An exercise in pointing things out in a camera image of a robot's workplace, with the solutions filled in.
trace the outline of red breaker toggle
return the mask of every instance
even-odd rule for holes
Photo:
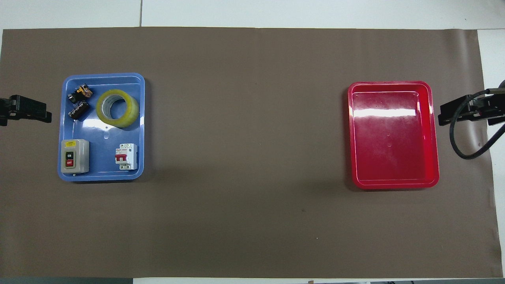
[[[117,154],[115,157],[116,157],[116,161],[118,161],[118,162],[125,162],[126,161],[126,154]]]

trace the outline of brown paper mat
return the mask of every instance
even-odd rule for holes
[[[423,80],[438,106],[483,89],[477,32],[250,28],[5,30],[2,97],[54,121],[0,128],[2,276],[497,277],[488,153],[453,153],[440,182],[363,192],[349,181],[346,89]],[[61,85],[147,81],[135,182],[57,175]],[[461,144],[487,139],[459,126]]]

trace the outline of packing tape roll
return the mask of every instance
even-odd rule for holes
[[[126,102],[126,111],[118,119],[111,116],[112,104],[118,100]],[[96,103],[96,114],[106,124],[123,128],[130,126],[138,117],[138,102],[122,90],[114,89],[104,92]]]

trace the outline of circuit breaker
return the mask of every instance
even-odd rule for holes
[[[86,173],[89,171],[89,142],[84,139],[63,140],[61,172]]]
[[[120,170],[136,170],[137,169],[137,145],[133,143],[123,143],[116,149],[114,156],[116,164]]]

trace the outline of tray rim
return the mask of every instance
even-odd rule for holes
[[[430,119],[430,132],[431,132],[431,152],[433,155],[433,166],[435,169],[434,178],[429,182],[407,182],[409,179],[401,179],[401,182],[391,182],[388,184],[377,183],[377,184],[364,184],[358,179],[358,169],[356,163],[356,142],[354,133],[354,120],[351,110],[353,109],[352,94],[354,88],[359,85],[422,85],[427,90],[428,96],[428,107],[429,107],[429,119]],[[438,149],[436,140],[436,130],[435,130],[435,116],[433,113],[433,95],[431,87],[424,81],[373,81],[373,82],[355,82],[349,86],[347,89],[347,102],[348,102],[348,119],[349,119],[349,138],[350,138],[350,157],[351,157],[351,170],[352,170],[352,180],[355,185],[363,190],[388,190],[388,189],[398,189],[398,188],[428,188],[435,186],[440,180],[440,169],[438,164]]]
[[[113,78],[113,77],[136,77],[140,80],[140,102],[139,102],[139,117],[140,117],[140,141],[141,145],[138,145],[138,170],[132,175],[122,175],[122,176],[66,176],[64,175],[61,168],[61,141],[64,135],[64,118],[66,115],[65,108],[63,107],[67,100],[67,85],[68,82],[75,79],[91,79],[91,78]],[[140,177],[144,172],[144,136],[145,136],[145,79],[142,75],[136,72],[128,73],[105,73],[105,74],[82,74],[82,75],[71,75],[68,76],[62,84],[62,96],[60,105],[60,135],[59,135],[59,145],[58,145],[58,176],[64,181],[70,182],[93,182],[93,181],[108,181],[108,180],[133,180]]]

